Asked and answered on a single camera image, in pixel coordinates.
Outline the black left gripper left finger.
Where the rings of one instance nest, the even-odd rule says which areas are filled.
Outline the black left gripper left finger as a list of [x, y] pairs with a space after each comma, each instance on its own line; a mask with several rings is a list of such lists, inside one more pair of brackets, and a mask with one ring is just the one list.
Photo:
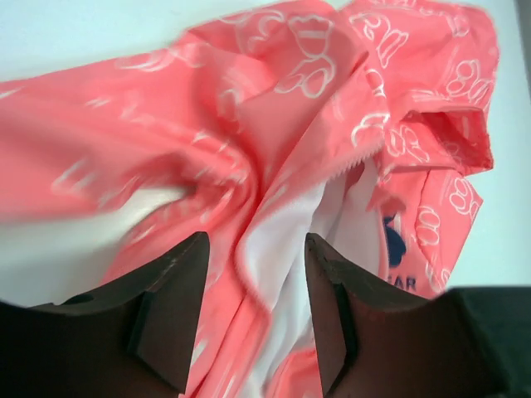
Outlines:
[[187, 388], [210, 244], [164, 255], [60, 305], [1, 305], [4, 397], [177, 397]]

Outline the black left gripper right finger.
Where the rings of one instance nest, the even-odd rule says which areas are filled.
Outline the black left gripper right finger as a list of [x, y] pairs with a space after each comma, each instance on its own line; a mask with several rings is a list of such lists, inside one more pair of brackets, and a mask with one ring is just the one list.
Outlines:
[[315, 233], [305, 270], [326, 397], [527, 397], [530, 290], [464, 287], [424, 299]]

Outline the pink hooded jacket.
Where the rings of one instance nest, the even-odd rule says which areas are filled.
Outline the pink hooded jacket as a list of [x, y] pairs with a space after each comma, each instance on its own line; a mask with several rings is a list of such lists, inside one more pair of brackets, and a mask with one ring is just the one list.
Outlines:
[[442, 295], [482, 203], [468, 176], [494, 163], [498, 64], [475, 7], [288, 1], [4, 81], [1, 305], [60, 305], [205, 232], [177, 397], [326, 397], [306, 236]]

